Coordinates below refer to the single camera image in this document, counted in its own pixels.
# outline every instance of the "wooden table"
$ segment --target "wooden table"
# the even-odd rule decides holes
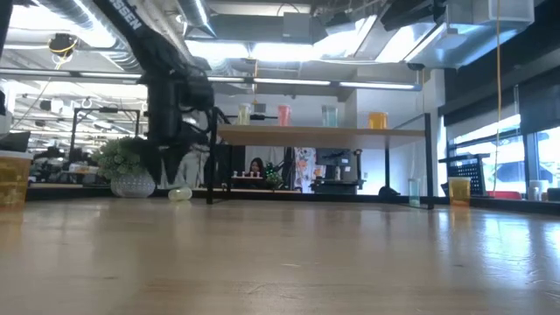
[[[262,145],[283,147],[311,147],[329,149],[374,149],[385,150],[385,186],[389,185],[389,150],[425,139],[428,197],[433,197],[433,172],[431,156],[431,117],[419,115],[405,124],[424,119],[424,130],[404,129],[350,129],[328,127],[282,127],[219,125],[217,115],[213,115],[211,128],[210,165],[215,165],[215,143],[217,136],[229,144],[229,170],[232,170],[231,152],[234,145]],[[214,168],[210,168],[210,179],[214,182]],[[231,190],[231,178],[227,179],[227,191]],[[211,186],[207,188],[206,202],[213,203]]]

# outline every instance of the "metal frame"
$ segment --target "metal frame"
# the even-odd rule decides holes
[[[401,128],[409,123],[415,122],[419,119],[424,119],[424,136],[425,136],[425,144],[426,144],[426,177],[428,183],[427,189],[427,196],[422,197],[421,201],[427,204],[427,208],[429,210],[434,208],[436,203],[441,202],[440,199],[434,197],[434,178],[433,178],[433,164],[432,164],[432,152],[431,152],[431,116],[430,114],[421,114],[413,119],[397,126],[396,129]],[[210,164],[210,174],[208,176],[209,181],[206,184],[206,203],[208,205],[212,205],[214,203],[214,195],[218,195],[221,197],[225,197],[227,199],[236,199],[236,197],[241,197],[242,199],[246,197],[247,199],[265,199],[265,200],[277,200],[278,196],[274,196],[274,193],[266,193],[266,192],[255,192],[255,193],[239,193],[236,192],[235,194],[231,191],[231,178],[228,177],[227,179],[227,186],[225,188],[225,194],[219,193],[214,191],[214,175],[215,175],[215,168],[216,168],[216,138],[218,133],[218,115],[215,109],[212,110],[212,115],[210,117],[210,156],[208,157],[208,163]],[[231,173],[232,170],[232,145],[229,145],[229,161],[228,161],[228,173]],[[389,186],[390,182],[390,162],[389,162],[389,144],[386,143],[385,147],[385,183]],[[406,204],[408,202],[407,196],[397,196],[395,198],[383,198],[376,195],[370,196],[363,196],[363,195],[345,195],[345,197],[341,198],[342,195],[331,195],[331,194],[321,194],[320,196],[316,194],[302,194],[301,196],[287,196],[289,194],[283,194],[281,196],[281,200],[307,200],[307,201],[341,201],[341,202],[348,202],[348,201],[356,201],[361,202],[367,200],[368,202],[381,202],[381,203],[394,203],[394,204]]]
[[[129,112],[129,113],[136,113],[136,127],[134,132],[134,137],[138,137],[138,132],[140,131],[140,109],[120,109],[120,108],[112,108],[116,110],[116,112]],[[78,120],[78,113],[81,111],[87,112],[88,114],[91,112],[103,112],[106,110],[105,108],[74,108],[73,109],[73,119],[72,119],[72,135],[70,137],[70,152],[74,149],[74,143],[76,141],[76,128],[78,127],[78,123],[80,123],[84,118]]]

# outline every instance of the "wooden shelf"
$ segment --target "wooden shelf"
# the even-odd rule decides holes
[[[424,131],[219,125],[218,135],[232,145],[385,149],[419,141],[424,138]]]

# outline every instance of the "water bottle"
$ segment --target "water bottle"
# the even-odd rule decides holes
[[[193,191],[189,187],[171,189],[167,194],[171,201],[189,200],[193,196]]]

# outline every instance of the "ceiling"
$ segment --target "ceiling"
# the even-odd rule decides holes
[[[90,3],[91,0],[80,0]],[[192,28],[192,31],[184,32],[185,25],[181,19],[181,10],[178,0],[156,0],[146,2],[143,0],[130,0],[131,4],[137,7],[137,13],[153,29],[164,34],[178,49],[181,46],[189,50],[196,56],[196,47],[191,45],[185,38],[207,42],[207,38],[197,38],[200,34],[199,29]],[[386,81],[394,83],[417,82],[417,73],[409,70],[403,63],[383,63],[379,64],[379,58],[384,47],[396,35],[396,31],[385,31],[383,25],[376,17],[382,13],[386,0],[374,1],[352,1],[352,0],[294,0],[291,3],[279,3],[275,1],[263,0],[206,0],[209,9],[209,21],[216,22],[218,18],[241,18],[245,24],[225,24],[225,27],[216,28],[218,33],[226,34],[229,32],[235,36],[243,32],[253,30],[259,36],[269,36],[264,30],[259,30],[258,18],[263,21],[282,23],[284,13],[299,11],[300,13],[312,14],[317,20],[324,24],[336,12],[349,11],[348,16],[355,22],[354,31],[343,31],[338,35],[329,36],[321,39],[313,46],[320,50],[322,60],[307,60],[302,58],[297,61],[258,61],[257,67],[241,58],[222,58],[219,66],[226,68],[226,75],[252,76],[258,73],[259,77],[280,78],[280,79],[300,79],[300,80],[326,80],[326,81]],[[427,32],[433,29],[432,24],[416,24],[413,42],[424,38]],[[0,60],[0,67],[15,67],[27,69],[54,69],[60,58],[53,57],[46,47],[46,43],[57,32],[66,32],[76,35],[81,39],[72,58],[60,66],[61,70],[72,71],[96,71],[102,73],[122,72],[123,70],[109,58],[115,52],[112,42],[98,36],[95,31],[83,31],[74,23],[65,20],[50,12],[44,7],[24,8],[17,6],[12,20],[7,38],[7,50],[4,50],[3,58]],[[243,41],[242,45],[249,52],[254,52],[256,43]],[[347,55],[349,47],[355,47],[355,53]],[[207,56],[209,53],[227,53],[224,50],[203,52]],[[398,61],[389,58],[384,61]],[[215,71],[217,69],[216,60],[208,59],[208,65]],[[35,101],[41,90],[44,93],[41,99],[61,99],[65,104],[81,104],[88,99],[93,101],[92,108],[99,108],[104,105],[117,106],[121,109],[139,109],[145,107],[146,88],[138,85],[116,85],[116,84],[94,84],[84,82],[57,82],[51,81],[46,86],[47,78],[43,81],[29,80],[21,78],[18,83],[14,83],[17,90],[17,106],[15,109],[16,120],[24,115],[26,118],[18,123],[19,130],[68,130],[68,120],[71,119],[71,112],[54,114],[38,109]],[[214,84],[216,92],[216,105],[224,108],[229,114],[236,113],[236,107],[241,102],[252,102],[253,89],[251,86]],[[294,85],[258,85],[256,87],[256,98],[269,104],[280,104],[289,102],[297,104],[301,110],[293,113],[295,124],[315,123],[318,110],[321,105],[335,105],[343,110],[343,102],[352,93],[351,89],[333,87],[308,87]],[[398,93],[387,93],[389,99],[399,102]],[[415,99],[415,96],[407,96],[407,99]],[[130,117],[124,113],[117,115],[95,114],[99,120],[111,119],[111,124],[115,127],[113,131],[129,134],[134,131],[134,124]],[[45,127],[36,127],[35,121],[45,120]],[[99,132],[93,121],[83,119],[78,131]],[[69,136],[59,135],[60,141],[66,141]],[[80,140],[89,139],[88,136],[80,136]]]

